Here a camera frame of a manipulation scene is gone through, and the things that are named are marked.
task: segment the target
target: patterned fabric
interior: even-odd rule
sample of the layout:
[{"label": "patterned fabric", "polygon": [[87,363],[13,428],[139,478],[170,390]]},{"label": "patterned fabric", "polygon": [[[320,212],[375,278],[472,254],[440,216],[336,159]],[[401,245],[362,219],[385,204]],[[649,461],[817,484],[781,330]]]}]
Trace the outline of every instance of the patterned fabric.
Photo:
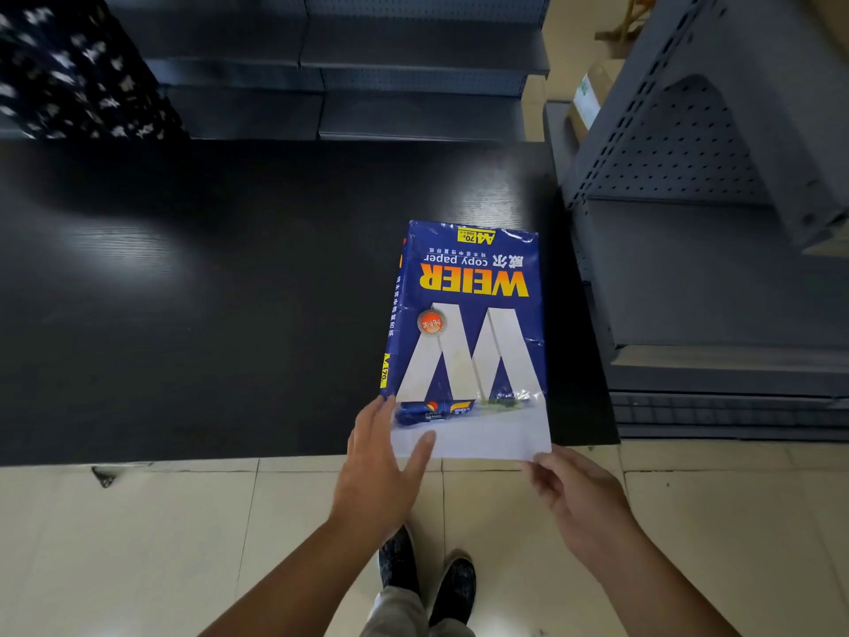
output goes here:
[{"label": "patterned fabric", "polygon": [[0,0],[0,113],[32,138],[187,138],[103,0]]}]

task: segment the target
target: black shoe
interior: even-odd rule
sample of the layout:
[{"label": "black shoe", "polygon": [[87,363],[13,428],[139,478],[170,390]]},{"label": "black shoe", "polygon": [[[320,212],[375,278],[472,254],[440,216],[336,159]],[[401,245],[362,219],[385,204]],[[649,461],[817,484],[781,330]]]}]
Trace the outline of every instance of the black shoe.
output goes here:
[{"label": "black shoe", "polygon": [[472,559],[465,552],[455,549],[448,555],[447,564],[442,583],[436,592],[433,612],[430,613],[431,627],[443,619],[467,623],[472,614],[474,591],[477,589]]},{"label": "black shoe", "polygon": [[377,554],[377,564],[384,588],[393,586],[408,589],[421,596],[413,540],[406,526],[401,526],[395,536],[383,544]]}]

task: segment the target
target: pant leg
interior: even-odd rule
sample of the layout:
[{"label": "pant leg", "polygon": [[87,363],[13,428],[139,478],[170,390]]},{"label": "pant leg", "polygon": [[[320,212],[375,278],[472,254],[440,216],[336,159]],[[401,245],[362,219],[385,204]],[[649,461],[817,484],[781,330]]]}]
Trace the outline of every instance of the pant leg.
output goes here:
[{"label": "pant leg", "polygon": [[427,614],[417,594],[389,586],[368,615],[360,637],[427,637]]},{"label": "pant leg", "polygon": [[474,633],[456,619],[443,619],[430,629],[430,637],[474,637]]}]

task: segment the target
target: blue paper packaging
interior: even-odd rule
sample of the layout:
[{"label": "blue paper packaging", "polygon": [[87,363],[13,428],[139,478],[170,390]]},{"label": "blue paper packaging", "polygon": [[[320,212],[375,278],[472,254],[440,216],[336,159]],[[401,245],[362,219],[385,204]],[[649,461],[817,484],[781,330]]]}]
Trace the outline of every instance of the blue paper packaging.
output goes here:
[{"label": "blue paper packaging", "polygon": [[549,445],[542,299],[536,234],[410,221],[380,375],[395,427],[533,419]]}]

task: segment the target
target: metal shelving unit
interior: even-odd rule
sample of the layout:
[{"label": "metal shelving unit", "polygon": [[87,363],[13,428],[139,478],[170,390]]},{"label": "metal shelving unit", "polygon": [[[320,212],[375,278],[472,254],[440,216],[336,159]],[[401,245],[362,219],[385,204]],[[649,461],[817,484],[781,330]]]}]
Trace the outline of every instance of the metal shelving unit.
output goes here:
[{"label": "metal shelving unit", "polygon": [[322,96],[261,89],[169,87],[193,138],[314,141]]},{"label": "metal shelving unit", "polygon": [[194,60],[297,67],[306,15],[254,10],[113,9],[146,60]]},{"label": "metal shelving unit", "polygon": [[[849,212],[849,66],[803,1],[659,0],[569,170],[567,204],[770,203],[798,247],[828,237]],[[648,182],[658,172],[667,183]]]},{"label": "metal shelving unit", "polygon": [[328,140],[524,141],[515,98],[446,93],[328,92],[319,136]]},{"label": "metal shelving unit", "polygon": [[548,74],[535,24],[457,20],[312,17],[301,65]]},{"label": "metal shelving unit", "polygon": [[549,0],[107,1],[196,138],[524,140],[548,73]]},{"label": "metal shelving unit", "polygon": [[659,0],[580,148],[546,106],[623,437],[849,440],[847,103],[802,0]]}]

